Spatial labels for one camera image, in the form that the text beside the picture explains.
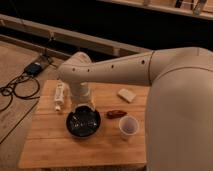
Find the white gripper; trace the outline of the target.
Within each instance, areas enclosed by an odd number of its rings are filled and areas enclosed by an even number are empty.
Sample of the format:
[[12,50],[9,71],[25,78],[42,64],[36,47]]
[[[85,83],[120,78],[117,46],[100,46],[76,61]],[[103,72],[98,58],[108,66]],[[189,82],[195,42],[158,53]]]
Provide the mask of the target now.
[[76,111],[78,107],[87,106],[95,110],[92,91],[88,83],[73,83],[69,85],[71,110]]

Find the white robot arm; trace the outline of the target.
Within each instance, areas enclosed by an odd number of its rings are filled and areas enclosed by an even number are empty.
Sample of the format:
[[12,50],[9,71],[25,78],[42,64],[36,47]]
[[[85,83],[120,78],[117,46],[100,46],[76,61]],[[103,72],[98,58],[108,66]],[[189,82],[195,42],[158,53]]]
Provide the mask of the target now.
[[174,48],[101,62],[77,52],[58,74],[76,104],[90,100],[90,82],[148,86],[147,171],[213,171],[212,51]]

